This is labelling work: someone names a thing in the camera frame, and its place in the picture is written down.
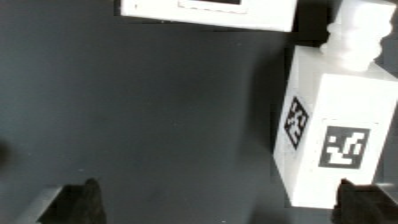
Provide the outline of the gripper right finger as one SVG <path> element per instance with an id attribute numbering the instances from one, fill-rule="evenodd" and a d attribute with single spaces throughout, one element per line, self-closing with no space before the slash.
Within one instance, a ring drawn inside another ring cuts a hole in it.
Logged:
<path id="1" fill-rule="evenodd" d="M 332 224 L 398 224 L 398 185 L 357 185 L 343 179 L 330 221 Z"/>

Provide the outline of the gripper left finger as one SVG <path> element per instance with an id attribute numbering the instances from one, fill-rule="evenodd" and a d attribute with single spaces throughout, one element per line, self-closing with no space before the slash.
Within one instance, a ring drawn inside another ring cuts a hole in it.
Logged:
<path id="1" fill-rule="evenodd" d="M 98 180 L 48 187 L 12 224 L 107 224 Z"/>

